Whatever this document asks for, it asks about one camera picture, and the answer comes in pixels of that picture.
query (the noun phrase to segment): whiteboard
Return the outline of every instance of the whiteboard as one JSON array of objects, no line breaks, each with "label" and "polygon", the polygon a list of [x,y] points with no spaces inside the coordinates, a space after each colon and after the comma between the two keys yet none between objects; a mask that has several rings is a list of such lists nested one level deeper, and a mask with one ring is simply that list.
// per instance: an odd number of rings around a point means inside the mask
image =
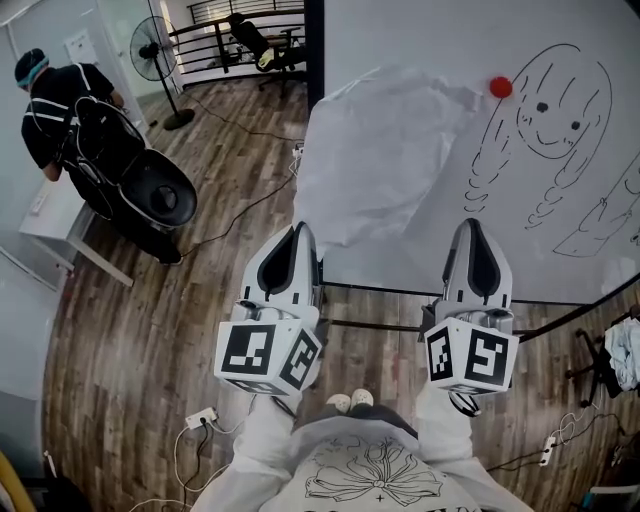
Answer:
[{"label": "whiteboard", "polygon": [[329,249],[324,280],[440,293],[457,225],[501,245],[514,299],[593,302],[639,271],[640,19],[623,0],[325,2],[325,90],[382,64],[485,89],[402,235]]}]

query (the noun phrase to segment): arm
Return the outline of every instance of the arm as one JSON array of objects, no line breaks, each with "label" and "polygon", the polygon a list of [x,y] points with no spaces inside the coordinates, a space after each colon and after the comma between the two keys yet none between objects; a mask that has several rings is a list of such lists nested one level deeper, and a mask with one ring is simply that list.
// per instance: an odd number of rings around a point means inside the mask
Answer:
[{"label": "arm", "polygon": [[[287,398],[287,405],[295,411],[301,398]],[[257,512],[291,480],[285,465],[292,429],[293,419],[270,397],[258,395],[233,443],[233,462],[202,492],[192,512]]]},{"label": "arm", "polygon": [[421,455],[427,463],[452,476],[483,510],[531,512],[473,457],[471,423],[451,405],[447,391],[426,384],[418,395],[416,415]]},{"label": "arm", "polygon": [[60,164],[58,162],[49,162],[43,169],[42,172],[47,177],[49,181],[58,181],[60,179],[60,173],[62,169],[60,168]]},{"label": "arm", "polygon": [[31,158],[49,181],[58,181],[62,168],[55,160],[57,149],[51,139],[44,135],[31,118],[22,123],[22,138],[29,150]]}]

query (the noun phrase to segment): fan base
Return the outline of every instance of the fan base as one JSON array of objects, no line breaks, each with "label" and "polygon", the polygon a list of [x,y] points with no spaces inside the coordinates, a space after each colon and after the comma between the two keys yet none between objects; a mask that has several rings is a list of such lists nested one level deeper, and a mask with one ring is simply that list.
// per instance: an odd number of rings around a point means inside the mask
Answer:
[{"label": "fan base", "polygon": [[177,114],[173,114],[164,120],[164,129],[171,131],[182,128],[184,125],[189,124],[191,121],[193,121],[195,115],[196,113],[190,108],[178,110]]}]

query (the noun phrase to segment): white desk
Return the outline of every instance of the white desk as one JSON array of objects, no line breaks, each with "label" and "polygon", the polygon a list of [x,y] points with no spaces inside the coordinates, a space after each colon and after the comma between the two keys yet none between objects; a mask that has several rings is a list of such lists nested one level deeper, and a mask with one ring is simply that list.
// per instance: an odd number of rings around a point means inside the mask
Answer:
[{"label": "white desk", "polygon": [[68,173],[63,172],[56,183],[46,181],[37,197],[44,198],[39,211],[36,215],[32,211],[33,207],[29,210],[20,226],[21,233],[30,235],[35,245],[69,271],[73,271],[73,264],[45,244],[42,238],[66,241],[122,284],[133,286],[133,279],[83,241],[94,213],[78,195]]}]

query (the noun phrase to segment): stand fan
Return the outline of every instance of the stand fan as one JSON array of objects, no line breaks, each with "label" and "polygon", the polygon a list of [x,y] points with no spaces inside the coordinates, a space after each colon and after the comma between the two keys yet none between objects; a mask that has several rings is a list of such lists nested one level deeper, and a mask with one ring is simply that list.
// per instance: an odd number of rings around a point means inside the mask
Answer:
[{"label": "stand fan", "polygon": [[159,16],[150,16],[136,27],[131,36],[131,62],[133,67],[146,80],[160,80],[167,93],[173,114],[165,119],[165,130],[176,130],[190,123],[196,113],[191,109],[178,110],[173,102],[165,79],[177,64],[174,49],[179,47],[177,37],[174,41],[169,37],[167,25],[175,32],[173,25]]}]

